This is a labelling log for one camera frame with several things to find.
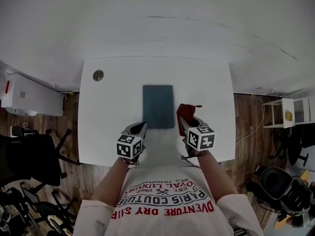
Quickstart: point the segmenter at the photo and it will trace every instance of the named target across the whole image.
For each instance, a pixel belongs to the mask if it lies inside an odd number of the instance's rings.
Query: dark teal tablet
[[[173,86],[143,86],[143,121],[148,128],[174,128]]]

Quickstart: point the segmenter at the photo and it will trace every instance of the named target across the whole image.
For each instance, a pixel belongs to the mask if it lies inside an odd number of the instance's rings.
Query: white t-shirt
[[[262,236],[246,195],[215,204],[196,167],[130,169],[116,207],[82,202],[74,236]]]

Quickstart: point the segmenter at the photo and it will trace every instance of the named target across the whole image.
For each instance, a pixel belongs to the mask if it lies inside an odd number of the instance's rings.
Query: small white stool
[[[282,98],[281,100],[276,100],[276,101],[264,103],[262,105],[263,106],[271,106],[271,113],[272,113],[272,125],[264,126],[264,128],[290,128],[290,127],[293,127],[295,125],[293,99]],[[275,124],[274,106],[277,106],[277,105],[282,105],[283,123],[280,123],[280,124]],[[286,112],[292,113],[292,121],[285,119],[285,113]]]

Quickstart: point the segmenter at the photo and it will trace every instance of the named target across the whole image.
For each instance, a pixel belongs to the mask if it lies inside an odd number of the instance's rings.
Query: white desk
[[[96,82],[93,73],[104,72]],[[79,101],[80,162],[112,166],[115,141],[126,126],[142,121],[142,86],[173,85],[175,110],[181,103],[202,105],[195,116],[217,132],[212,150],[218,161],[235,157],[235,111],[228,63],[173,57],[88,59],[84,63]],[[185,165],[187,155],[174,129],[148,130],[140,167]]]

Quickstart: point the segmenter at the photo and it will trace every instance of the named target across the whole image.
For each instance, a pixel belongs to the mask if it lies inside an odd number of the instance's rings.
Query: white cabinet
[[[63,95],[20,74],[12,74],[7,77],[7,89],[1,100],[1,107],[62,116]]]

